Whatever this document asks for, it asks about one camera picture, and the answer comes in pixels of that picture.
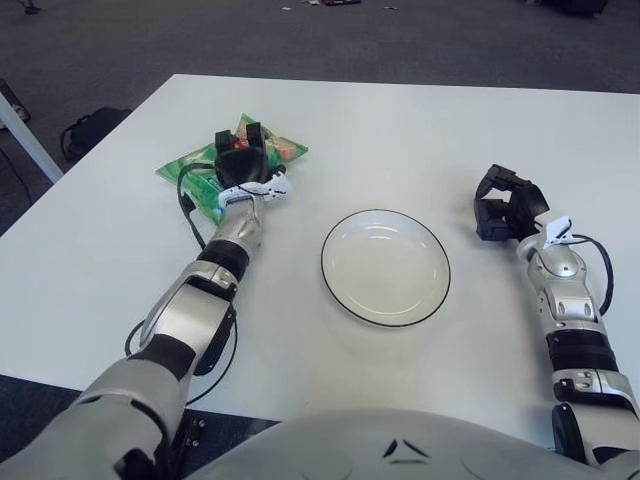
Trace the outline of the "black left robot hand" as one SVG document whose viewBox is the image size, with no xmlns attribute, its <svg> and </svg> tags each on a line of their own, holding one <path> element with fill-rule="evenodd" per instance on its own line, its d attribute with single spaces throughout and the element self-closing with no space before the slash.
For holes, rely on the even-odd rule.
<svg viewBox="0 0 640 480">
<path fill-rule="evenodd" d="M 281 164 L 269 165 L 265 134 L 260 122 L 247 124 L 245 133 L 245 143 L 241 143 L 240 138 L 230 130 L 215 133 L 214 169 L 224 189 L 248 182 L 264 184 L 274 174 L 286 172 L 286 167 Z"/>
</svg>

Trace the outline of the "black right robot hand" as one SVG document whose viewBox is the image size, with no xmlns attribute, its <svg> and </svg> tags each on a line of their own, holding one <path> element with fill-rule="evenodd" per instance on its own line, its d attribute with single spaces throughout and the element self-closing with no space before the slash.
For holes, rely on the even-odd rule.
<svg viewBox="0 0 640 480">
<path fill-rule="evenodd" d="M 476 233 L 483 241 L 521 241 L 535 235 L 535 218 L 547 211 L 534 183 L 497 164 L 487 170 L 474 196 Z"/>
</svg>

